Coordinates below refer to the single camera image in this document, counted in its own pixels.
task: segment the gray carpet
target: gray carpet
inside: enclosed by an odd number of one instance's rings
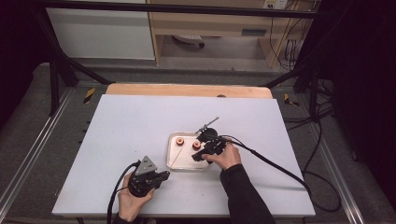
[[[248,86],[255,86],[258,83],[262,84],[273,78],[271,74],[263,76],[258,73],[243,73],[241,75],[238,72],[225,74],[224,72],[203,73],[182,70],[149,71],[142,69],[136,72],[135,70],[128,69],[98,69],[98,73],[105,77],[112,77],[114,80],[125,82],[241,84]],[[48,81],[45,79],[46,77],[48,77],[48,71],[38,69],[35,73],[35,79],[44,79],[42,82],[33,83],[29,91],[42,91],[43,85],[48,85]],[[74,89],[66,110],[53,130],[49,141],[43,148],[20,194],[14,204],[12,204],[7,218],[27,217],[31,218],[29,219],[31,222],[37,219],[68,220],[75,223],[74,220],[70,220],[69,218],[52,215],[51,210],[56,202],[55,193],[62,188],[78,152],[79,141],[84,137],[83,131],[89,128],[87,121],[91,120],[100,95],[106,91],[106,86],[96,88],[90,103],[84,105],[82,101],[88,89],[89,87],[78,87]],[[32,103],[21,104],[21,108],[17,109],[13,118],[8,122],[7,128],[1,132],[2,189],[10,181],[10,178],[18,168],[18,164],[21,163],[23,155],[27,153],[27,149],[33,144],[39,129],[44,125],[48,117],[49,92],[46,91],[42,95],[28,94],[24,101],[30,99],[30,97],[32,99],[28,102]],[[279,107],[284,117],[300,118],[304,116],[300,106],[284,104],[283,92],[274,93],[274,97],[278,99]],[[323,119],[322,125],[327,143],[331,148],[337,164],[340,166],[364,219],[371,223],[396,223],[395,212],[389,206],[389,202],[375,183],[366,165],[354,162],[351,159],[350,149],[343,137],[342,131],[339,129],[336,118],[327,117]],[[292,142],[300,167],[304,166],[316,143],[316,139],[311,132],[309,125],[289,132],[290,141]],[[319,154],[314,158],[308,170],[330,179]],[[325,207],[335,206],[334,194],[327,185],[311,176],[306,177],[306,182],[313,190],[314,201]],[[343,209],[336,213],[327,213],[318,209],[316,209],[316,212],[317,215],[308,218],[307,222],[348,223],[346,213]]]

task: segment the floor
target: floor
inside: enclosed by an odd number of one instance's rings
[[[136,62],[90,61],[85,63],[103,77],[118,82],[190,83],[218,85],[264,84],[286,71],[279,67],[268,69],[265,58],[254,39],[245,38],[204,38],[205,47],[179,43],[172,37],[165,39],[163,59],[160,65]],[[50,81],[48,67],[40,66],[35,70],[35,79],[14,115],[0,132],[0,192],[7,192],[7,186],[18,172],[31,146],[49,119]],[[4,223],[76,223],[74,219],[56,217],[51,209],[57,194],[62,189],[68,171],[89,128],[89,121],[105,93],[106,86],[93,82],[78,73],[81,80],[70,91],[70,98],[64,112],[57,121],[49,138],[37,155],[35,165],[22,181],[18,195],[7,209]],[[285,93],[294,103],[302,104],[305,94],[294,94],[293,79],[272,89],[278,100],[284,118],[305,117],[303,107],[285,104]],[[94,86],[95,94],[89,104],[82,103],[88,89]],[[328,116],[321,121],[326,146],[330,149],[341,174],[343,175],[365,223],[396,223],[395,211],[381,192],[364,163],[352,160],[351,151],[337,119]],[[317,143],[314,129],[310,124],[289,131],[290,141],[295,150],[297,161],[303,169]],[[315,171],[331,180],[322,155],[316,154],[309,170]],[[314,191],[313,200],[326,207],[336,206],[335,194],[322,181],[307,176],[306,182]],[[341,208],[335,213],[316,209],[317,215],[309,217],[308,223],[349,223],[346,210]],[[88,219],[87,223],[103,223],[101,218]],[[298,220],[280,219],[278,223],[302,223]]]

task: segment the wall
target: wall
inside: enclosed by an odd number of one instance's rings
[[[101,0],[145,3],[144,0]],[[48,8],[64,52],[73,58],[154,60],[146,12]]]

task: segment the table surface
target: table surface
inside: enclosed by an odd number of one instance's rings
[[[129,164],[148,155],[159,172],[168,170],[169,136],[175,132],[194,133],[215,116],[220,119],[211,127],[219,134],[237,137],[302,177],[276,100],[106,94],[52,213],[104,217],[111,192]],[[251,182],[274,217],[315,215],[306,190],[297,181],[242,148],[240,152]],[[216,164],[202,172],[171,171],[141,216],[227,217],[227,196],[219,182],[219,172]],[[116,199],[113,212],[117,211]]]

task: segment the person's right hand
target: person's right hand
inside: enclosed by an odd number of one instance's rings
[[[234,147],[232,143],[227,143],[224,151],[221,154],[203,154],[202,159],[215,162],[223,170],[227,170],[236,164],[242,164],[241,155],[239,155],[239,149]]]

